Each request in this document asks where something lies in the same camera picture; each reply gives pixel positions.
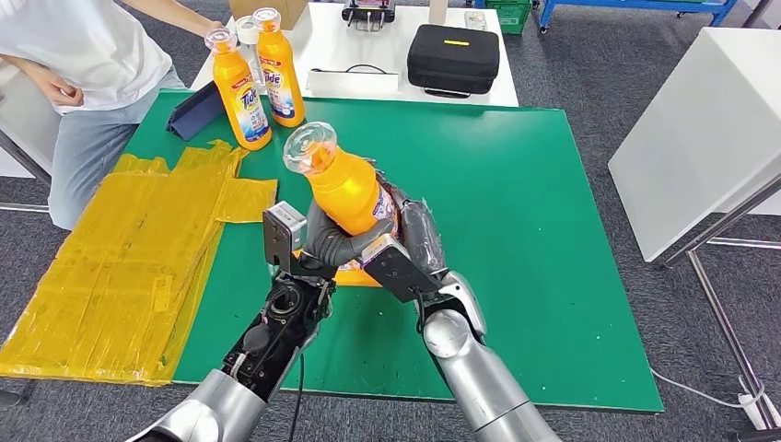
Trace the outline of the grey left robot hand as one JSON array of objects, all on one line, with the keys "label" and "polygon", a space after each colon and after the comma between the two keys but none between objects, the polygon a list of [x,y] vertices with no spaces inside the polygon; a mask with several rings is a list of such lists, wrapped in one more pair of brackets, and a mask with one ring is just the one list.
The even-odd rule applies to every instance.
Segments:
[{"label": "grey left robot hand", "polygon": [[307,213],[307,238],[303,251],[331,267],[338,268],[361,256],[380,236],[391,233],[394,224],[379,220],[367,232],[351,236],[312,201]]}]

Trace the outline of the person's right hand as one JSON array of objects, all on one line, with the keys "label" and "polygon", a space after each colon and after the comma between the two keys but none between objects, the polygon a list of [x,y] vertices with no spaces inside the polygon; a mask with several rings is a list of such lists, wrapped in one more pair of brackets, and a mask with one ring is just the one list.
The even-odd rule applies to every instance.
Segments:
[{"label": "person's right hand", "polygon": [[80,107],[84,104],[84,93],[48,68],[40,68],[31,76],[33,82],[52,105]]}]

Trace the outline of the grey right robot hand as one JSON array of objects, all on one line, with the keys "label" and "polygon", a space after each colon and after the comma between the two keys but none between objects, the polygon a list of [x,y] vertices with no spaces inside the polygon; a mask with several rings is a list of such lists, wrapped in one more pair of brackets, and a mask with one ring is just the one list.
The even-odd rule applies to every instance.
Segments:
[{"label": "grey right robot hand", "polygon": [[377,172],[379,184],[386,190],[399,213],[399,239],[411,259],[425,273],[439,276],[447,270],[441,236],[424,200],[415,200]]}]

